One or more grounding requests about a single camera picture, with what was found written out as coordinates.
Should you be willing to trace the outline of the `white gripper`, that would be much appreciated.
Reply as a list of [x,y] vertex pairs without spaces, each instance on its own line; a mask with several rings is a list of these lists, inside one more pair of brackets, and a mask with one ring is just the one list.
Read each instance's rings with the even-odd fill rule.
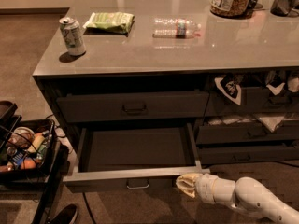
[[214,204],[214,183],[218,178],[215,175],[188,173],[177,178],[178,188],[191,198],[196,197],[196,191],[204,203]]

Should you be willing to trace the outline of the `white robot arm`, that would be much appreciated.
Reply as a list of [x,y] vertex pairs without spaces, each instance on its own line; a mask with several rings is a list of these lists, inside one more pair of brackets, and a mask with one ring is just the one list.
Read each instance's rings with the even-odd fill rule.
[[190,173],[176,180],[186,195],[204,203],[222,204],[252,217],[267,217],[276,224],[299,224],[299,212],[281,201],[266,186],[251,177],[237,181],[211,174]]

